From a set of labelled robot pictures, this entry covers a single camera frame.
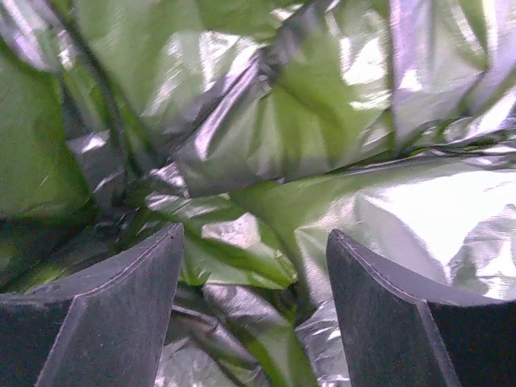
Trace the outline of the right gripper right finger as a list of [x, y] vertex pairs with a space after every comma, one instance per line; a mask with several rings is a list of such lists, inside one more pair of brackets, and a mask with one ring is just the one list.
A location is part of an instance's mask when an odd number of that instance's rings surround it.
[[352, 385], [514, 385], [514, 302], [435, 282], [339, 230], [326, 256]]

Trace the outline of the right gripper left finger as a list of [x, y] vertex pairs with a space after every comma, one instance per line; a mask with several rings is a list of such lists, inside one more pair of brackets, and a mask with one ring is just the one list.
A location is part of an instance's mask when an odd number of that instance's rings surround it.
[[173, 223], [69, 277], [4, 293], [2, 385], [153, 385], [183, 251]]

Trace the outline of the black trash bag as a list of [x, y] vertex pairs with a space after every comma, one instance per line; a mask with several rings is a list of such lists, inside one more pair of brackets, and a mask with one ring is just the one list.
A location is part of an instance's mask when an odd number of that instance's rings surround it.
[[151, 386], [354, 386], [333, 230], [515, 304], [514, 2], [2, 2], [1, 296], [173, 223]]

